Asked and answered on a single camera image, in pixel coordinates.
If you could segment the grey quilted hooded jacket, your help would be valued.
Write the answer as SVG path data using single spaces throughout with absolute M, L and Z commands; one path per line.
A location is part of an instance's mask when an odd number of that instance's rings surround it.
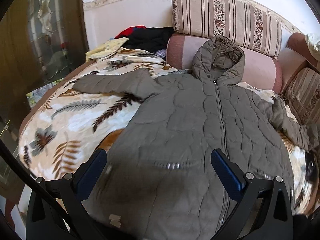
M 107 152 L 110 174 L 85 202 L 100 222 L 118 215 L 125 231 L 147 239 L 210 239 L 233 203 L 212 168 L 219 148 L 245 172 L 281 176 L 288 192 L 293 172 L 281 139 L 312 150 L 319 125 L 290 119 L 273 103 L 239 86 L 243 50 L 223 36 L 195 54 L 192 73 L 152 78 L 146 69 L 121 75 L 86 75 L 83 93 L 128 93 L 142 104 Z

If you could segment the black clothing pile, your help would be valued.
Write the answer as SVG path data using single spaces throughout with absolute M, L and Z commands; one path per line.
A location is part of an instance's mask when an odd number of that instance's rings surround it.
M 126 49 L 140 49 L 155 53 L 166 49 L 171 36 L 175 33 L 173 27 L 164 28 L 138 28 L 127 38 L 122 45 Z

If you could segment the leaf pattern bed blanket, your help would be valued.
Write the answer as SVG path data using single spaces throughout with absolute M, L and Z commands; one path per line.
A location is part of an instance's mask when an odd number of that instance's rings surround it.
M 33 109 L 21 131 L 19 156 L 25 166 L 45 180 L 61 179 L 87 162 L 97 148 L 106 153 L 133 118 L 142 100 L 128 93 L 88 94 L 74 89 L 86 75 L 121 75 L 146 69 L 152 78 L 180 73 L 163 59 L 145 50 L 119 48 L 112 56 L 77 69 L 76 77 L 54 87 L 54 92 L 39 108 Z M 313 206 L 311 184 L 297 164 L 305 164 L 308 152 L 295 145 L 286 135 L 281 139 L 288 152 L 293 190 L 287 191 L 294 215 L 305 215 Z

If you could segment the striped side cushion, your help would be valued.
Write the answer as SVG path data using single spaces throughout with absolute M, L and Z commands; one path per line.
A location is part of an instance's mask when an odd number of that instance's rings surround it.
M 292 113 L 301 125 L 319 124 L 319 74 L 302 69 L 285 90 Z

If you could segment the pink sofa bolster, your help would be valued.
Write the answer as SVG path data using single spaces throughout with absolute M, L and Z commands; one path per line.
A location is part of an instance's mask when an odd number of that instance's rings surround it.
M 196 52 L 208 40 L 203 37 L 175 33 L 167 45 L 167 63 L 176 69 L 192 68 Z M 242 48 L 245 54 L 243 82 L 259 89 L 281 92 L 283 75 L 280 64 L 272 57 Z

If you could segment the yellow cloth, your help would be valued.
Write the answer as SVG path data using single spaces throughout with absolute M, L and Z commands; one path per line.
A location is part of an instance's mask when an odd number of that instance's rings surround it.
M 90 50 L 86 53 L 86 62 L 93 60 L 97 61 L 106 57 L 114 55 L 119 48 L 129 39 L 127 37 L 114 38 L 108 40 L 97 48 Z

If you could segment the brown wooden glass door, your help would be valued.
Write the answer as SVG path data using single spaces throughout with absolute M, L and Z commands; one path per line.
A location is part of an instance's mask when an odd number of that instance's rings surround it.
M 82 0 L 1 0 L 1 141 L 14 151 L 27 94 L 85 61 Z

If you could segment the white crumpled cloth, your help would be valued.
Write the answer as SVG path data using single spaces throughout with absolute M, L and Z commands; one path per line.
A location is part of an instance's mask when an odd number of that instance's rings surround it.
M 309 33 L 305 36 L 305 41 L 310 54 L 317 61 L 320 60 L 320 37 L 317 34 Z

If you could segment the red garment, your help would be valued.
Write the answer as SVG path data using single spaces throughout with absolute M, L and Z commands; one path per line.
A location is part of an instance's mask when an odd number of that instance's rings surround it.
M 133 27 L 128 27 L 125 30 L 121 31 L 117 36 L 115 36 L 115 39 L 122 38 L 122 37 L 128 37 L 130 36 L 134 31 L 138 29 L 146 29 L 144 25 L 137 25 Z

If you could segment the striped floral back cushion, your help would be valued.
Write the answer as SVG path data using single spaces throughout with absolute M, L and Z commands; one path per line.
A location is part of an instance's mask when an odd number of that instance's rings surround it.
M 172 0 L 177 33 L 205 38 L 225 36 L 238 46 L 277 57 L 280 22 L 265 11 L 237 0 Z

